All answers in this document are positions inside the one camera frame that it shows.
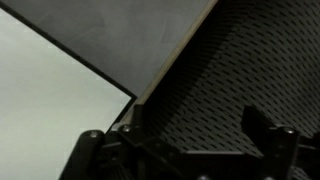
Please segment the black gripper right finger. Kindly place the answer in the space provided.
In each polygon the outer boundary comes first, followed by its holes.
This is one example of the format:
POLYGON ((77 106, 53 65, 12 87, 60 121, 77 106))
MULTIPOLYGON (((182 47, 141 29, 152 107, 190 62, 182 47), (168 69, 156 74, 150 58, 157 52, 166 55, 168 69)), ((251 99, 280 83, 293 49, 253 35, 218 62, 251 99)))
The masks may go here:
POLYGON ((276 125, 254 106, 244 108, 241 128, 263 154, 256 180, 292 180, 294 167, 320 180, 319 132, 308 138, 290 126, 276 125))

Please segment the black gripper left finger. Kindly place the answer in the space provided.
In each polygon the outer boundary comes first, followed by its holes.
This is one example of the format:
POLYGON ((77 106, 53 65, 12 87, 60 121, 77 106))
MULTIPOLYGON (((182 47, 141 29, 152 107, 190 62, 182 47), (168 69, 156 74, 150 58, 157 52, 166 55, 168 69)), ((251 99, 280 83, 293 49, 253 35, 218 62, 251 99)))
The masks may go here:
POLYGON ((59 180, 174 180, 166 145, 143 132, 143 110, 136 105, 130 124, 107 133, 83 132, 59 180))

